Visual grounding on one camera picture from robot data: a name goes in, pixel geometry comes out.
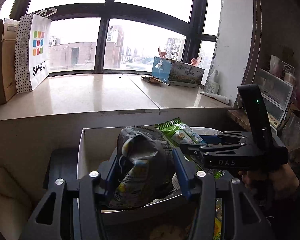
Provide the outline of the person's right hand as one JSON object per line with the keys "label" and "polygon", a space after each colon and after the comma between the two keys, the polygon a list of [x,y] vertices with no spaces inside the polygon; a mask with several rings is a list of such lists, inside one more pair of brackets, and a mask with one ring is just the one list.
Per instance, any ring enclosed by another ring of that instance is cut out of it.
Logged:
{"label": "person's right hand", "polygon": [[239,171],[245,186],[256,191],[274,191],[284,196],[296,191],[300,182],[289,164],[282,165],[273,172]]}

